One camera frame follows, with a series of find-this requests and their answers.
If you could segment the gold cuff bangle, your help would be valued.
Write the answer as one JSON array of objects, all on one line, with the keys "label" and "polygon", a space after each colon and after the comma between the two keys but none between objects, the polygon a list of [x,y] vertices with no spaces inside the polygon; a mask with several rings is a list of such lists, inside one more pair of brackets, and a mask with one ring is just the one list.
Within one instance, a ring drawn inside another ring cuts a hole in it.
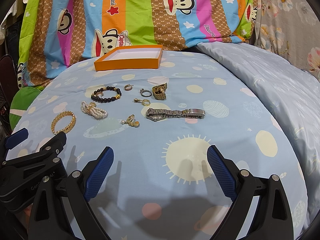
[{"label": "gold cuff bangle", "polygon": [[76,124],[76,116],[71,111],[63,111],[59,113],[51,123],[51,132],[57,134],[60,132],[70,132]]}]

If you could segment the green plush pillow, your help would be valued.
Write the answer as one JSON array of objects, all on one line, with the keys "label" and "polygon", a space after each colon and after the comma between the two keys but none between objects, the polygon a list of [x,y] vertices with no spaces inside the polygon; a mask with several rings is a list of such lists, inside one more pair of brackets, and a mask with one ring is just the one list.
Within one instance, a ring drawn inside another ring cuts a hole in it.
[{"label": "green plush pillow", "polygon": [[44,90],[44,87],[23,87],[14,96],[9,113],[9,121],[13,130],[28,107]]}]

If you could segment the gold pearl earrings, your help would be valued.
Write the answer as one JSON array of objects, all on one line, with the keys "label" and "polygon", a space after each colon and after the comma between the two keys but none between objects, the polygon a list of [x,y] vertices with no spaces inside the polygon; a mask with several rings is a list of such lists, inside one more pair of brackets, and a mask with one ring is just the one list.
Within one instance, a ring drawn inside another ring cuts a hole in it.
[{"label": "gold pearl earrings", "polygon": [[139,127],[139,122],[135,119],[135,115],[130,115],[126,120],[121,120],[122,125],[129,125],[131,127]]}]

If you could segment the light blue planet duvet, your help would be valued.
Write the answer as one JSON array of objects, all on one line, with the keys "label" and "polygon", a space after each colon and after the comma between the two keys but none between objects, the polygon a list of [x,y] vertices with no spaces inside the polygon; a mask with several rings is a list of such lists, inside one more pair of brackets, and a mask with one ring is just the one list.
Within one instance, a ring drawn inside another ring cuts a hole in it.
[{"label": "light blue planet duvet", "polygon": [[[167,98],[156,100],[152,88],[163,83]],[[154,122],[149,108],[206,114]],[[107,146],[114,151],[90,202],[112,239],[209,239],[232,203],[207,163],[210,145],[254,176],[280,177],[295,236],[319,211],[319,81],[276,54],[212,43],[198,53],[165,51],[158,69],[96,72],[93,59],[76,63],[25,111],[16,129],[28,139],[8,157],[38,151],[63,111],[76,116],[60,154],[68,173]],[[122,125],[132,114],[139,127]]]}]

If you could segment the orange shallow box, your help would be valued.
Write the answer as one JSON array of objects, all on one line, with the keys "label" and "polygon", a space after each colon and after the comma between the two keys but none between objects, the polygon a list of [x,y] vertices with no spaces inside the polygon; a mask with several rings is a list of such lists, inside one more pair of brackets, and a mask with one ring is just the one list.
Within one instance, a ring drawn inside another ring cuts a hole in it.
[{"label": "orange shallow box", "polygon": [[162,45],[117,47],[94,62],[95,71],[157,69],[161,61],[162,51]]}]

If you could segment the colourful monkey striped duvet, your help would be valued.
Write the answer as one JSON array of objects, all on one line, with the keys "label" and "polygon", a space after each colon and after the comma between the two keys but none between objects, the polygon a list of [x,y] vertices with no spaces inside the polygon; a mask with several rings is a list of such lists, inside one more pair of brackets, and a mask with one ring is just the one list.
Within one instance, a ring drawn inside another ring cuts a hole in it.
[{"label": "colourful monkey striped duvet", "polygon": [[257,7],[258,0],[28,0],[18,86],[45,86],[69,66],[123,46],[244,42]]}]

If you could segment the grey floral sheet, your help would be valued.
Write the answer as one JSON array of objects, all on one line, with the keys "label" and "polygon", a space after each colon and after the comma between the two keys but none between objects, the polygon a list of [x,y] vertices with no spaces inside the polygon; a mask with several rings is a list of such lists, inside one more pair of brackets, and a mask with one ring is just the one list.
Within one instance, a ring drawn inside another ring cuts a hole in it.
[{"label": "grey floral sheet", "polygon": [[319,80],[319,19],[306,0],[258,0],[254,45]]}]

